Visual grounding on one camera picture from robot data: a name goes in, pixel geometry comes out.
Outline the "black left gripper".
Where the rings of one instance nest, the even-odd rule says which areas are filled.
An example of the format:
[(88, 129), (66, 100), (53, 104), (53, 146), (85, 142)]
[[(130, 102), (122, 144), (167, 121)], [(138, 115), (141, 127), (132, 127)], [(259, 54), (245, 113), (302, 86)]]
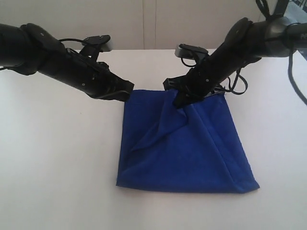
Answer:
[(42, 27), (24, 24), (31, 50), (26, 62), (39, 73), (74, 87), (91, 98), (126, 102), (134, 84), (109, 70), (108, 64), (98, 62), (100, 48), (84, 47), (80, 52), (66, 48), (64, 39), (57, 40)]

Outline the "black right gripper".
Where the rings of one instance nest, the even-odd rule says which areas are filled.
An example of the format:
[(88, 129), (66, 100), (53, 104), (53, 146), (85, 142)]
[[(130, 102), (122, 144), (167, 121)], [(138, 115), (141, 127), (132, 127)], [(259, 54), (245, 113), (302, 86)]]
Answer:
[(253, 42), (248, 39), (248, 32), (252, 25), (248, 18), (240, 19), (230, 29), (224, 42), (186, 76), (165, 79), (165, 91), (180, 91), (173, 100), (175, 108), (203, 101), (215, 86), (232, 73), (260, 60), (251, 54)]

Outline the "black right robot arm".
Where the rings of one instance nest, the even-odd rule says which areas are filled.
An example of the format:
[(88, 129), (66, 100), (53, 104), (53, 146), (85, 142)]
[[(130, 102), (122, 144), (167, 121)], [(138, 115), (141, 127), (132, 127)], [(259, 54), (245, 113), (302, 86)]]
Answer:
[(241, 78), (240, 71), (262, 58), (289, 58), (290, 83), (303, 102), (306, 98), (299, 91), (292, 76), (293, 53), (307, 47), (307, 25), (292, 22), (287, 17), (254, 23), (248, 18), (236, 22), (224, 42), (212, 53), (201, 47), (180, 44), (175, 55), (196, 62), (187, 74), (167, 78), (164, 89), (177, 90), (173, 104), (177, 108), (204, 100), (215, 92), (224, 92), (221, 83), (231, 74)]

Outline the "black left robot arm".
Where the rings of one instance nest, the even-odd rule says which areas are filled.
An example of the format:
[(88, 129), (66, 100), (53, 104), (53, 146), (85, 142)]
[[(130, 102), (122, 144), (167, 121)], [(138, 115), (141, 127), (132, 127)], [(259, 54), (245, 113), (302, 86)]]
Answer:
[(87, 37), (80, 52), (65, 47), (42, 27), (28, 23), (20, 27), (1, 24), (0, 66), (28, 76), (37, 72), (76, 88), (93, 99), (125, 102), (134, 84), (112, 73), (99, 62), (100, 53), (111, 51), (109, 35)]

